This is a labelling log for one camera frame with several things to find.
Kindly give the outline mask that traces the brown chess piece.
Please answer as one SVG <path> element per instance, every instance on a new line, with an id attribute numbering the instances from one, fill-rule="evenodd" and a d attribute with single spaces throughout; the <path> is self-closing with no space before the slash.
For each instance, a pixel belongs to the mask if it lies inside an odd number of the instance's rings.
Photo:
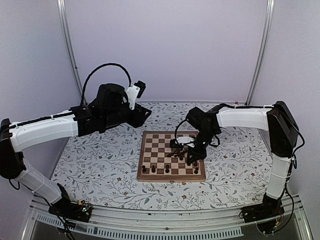
<path id="1" fill-rule="evenodd" d="M 185 153 L 188 152 L 188 150 L 186 150 L 186 149 L 177 149 L 177 150 L 175 150 L 174 152 L 180 153 L 180 155 L 184 155 Z"/>

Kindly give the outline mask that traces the wooden chess board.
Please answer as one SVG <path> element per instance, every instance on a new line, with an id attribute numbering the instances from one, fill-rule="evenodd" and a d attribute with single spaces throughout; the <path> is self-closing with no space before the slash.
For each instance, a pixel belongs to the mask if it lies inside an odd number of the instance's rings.
<path id="1" fill-rule="evenodd" d="M 194 163 L 186 164 L 188 152 L 183 155 L 183 160 L 178 157 L 167 157 L 168 153 L 176 151 L 170 147 L 170 140 L 175 138 L 173 131 L 145 131 L 142 135 L 140 157 L 137 170 L 137 180 L 148 183 L 187 183 L 204 182 L 206 171 L 204 161 L 198 160 L 198 174 L 195 174 Z"/>

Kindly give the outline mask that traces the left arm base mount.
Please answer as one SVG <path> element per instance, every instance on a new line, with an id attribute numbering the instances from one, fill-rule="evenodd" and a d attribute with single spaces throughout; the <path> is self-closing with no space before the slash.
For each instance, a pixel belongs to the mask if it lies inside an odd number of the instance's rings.
<path id="1" fill-rule="evenodd" d="M 65 188 L 59 183 L 57 186 L 61 190 L 62 198 L 57 203 L 51 204 L 48 212 L 66 219 L 88 223 L 92 214 L 92 204 L 85 200 L 71 201 Z"/>

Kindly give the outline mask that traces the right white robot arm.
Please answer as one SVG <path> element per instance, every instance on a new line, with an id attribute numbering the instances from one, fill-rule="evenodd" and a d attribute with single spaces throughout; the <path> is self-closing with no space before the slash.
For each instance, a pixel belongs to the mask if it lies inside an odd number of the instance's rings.
<path id="1" fill-rule="evenodd" d="M 269 218 L 278 210 L 275 200 L 281 198 L 290 172 L 296 165 L 295 152 L 299 127 L 290 110 L 283 101 L 264 106 L 231 106 L 225 103 L 214 106 L 208 111 L 192 108 L 186 121 L 198 130 L 198 134 L 188 147 L 187 163 L 203 160 L 207 156 L 207 146 L 221 133 L 222 128 L 254 128 L 269 133 L 272 168 L 265 196 L 270 198 L 259 206 L 262 218 Z"/>

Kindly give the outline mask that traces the dark pawn placed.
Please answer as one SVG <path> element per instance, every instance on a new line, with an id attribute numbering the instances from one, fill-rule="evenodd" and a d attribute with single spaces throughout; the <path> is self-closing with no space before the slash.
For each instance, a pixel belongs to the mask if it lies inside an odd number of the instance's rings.
<path id="1" fill-rule="evenodd" d="M 155 166 L 155 165 L 152 165 L 152 167 L 151 167 L 151 172 L 152 172 L 152 173 L 155 173 L 155 172 L 156 172 L 156 166 Z"/>
<path id="2" fill-rule="evenodd" d="M 146 166 L 143 165 L 143 166 L 142 166 L 142 172 L 145 173 L 146 171 L 147 171 Z"/>
<path id="3" fill-rule="evenodd" d="M 170 166 L 169 166 L 168 164 L 165 166 L 165 172 L 166 172 L 166 173 L 169 173 L 169 172 L 170 172 Z"/>

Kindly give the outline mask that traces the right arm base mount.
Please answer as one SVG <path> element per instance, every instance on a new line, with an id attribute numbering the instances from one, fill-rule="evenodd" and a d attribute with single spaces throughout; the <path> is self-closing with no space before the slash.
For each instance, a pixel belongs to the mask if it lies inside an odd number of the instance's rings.
<path id="1" fill-rule="evenodd" d="M 271 198 L 265 193 L 262 203 L 242 207 L 239 217 L 244 219 L 245 223 L 250 223 L 281 216 L 284 212 L 281 199 Z M 257 228 L 262 234 L 270 235 L 277 230 L 279 223 L 278 220 L 273 219 L 259 223 Z"/>

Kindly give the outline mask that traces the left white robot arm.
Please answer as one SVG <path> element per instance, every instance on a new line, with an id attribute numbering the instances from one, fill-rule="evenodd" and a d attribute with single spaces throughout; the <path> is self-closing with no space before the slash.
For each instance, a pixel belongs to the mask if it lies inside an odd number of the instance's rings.
<path id="1" fill-rule="evenodd" d="M 63 216 L 74 213 L 74 205 L 62 186 L 53 183 L 24 159 L 23 150 L 61 138 L 82 137 L 127 123 L 141 127 L 151 110 L 136 103 L 146 88 L 138 81 L 124 88 L 107 83 L 99 86 L 96 98 L 89 105 L 71 107 L 61 113 L 24 122 L 0 125 L 0 175 L 15 180 L 44 197 Z"/>

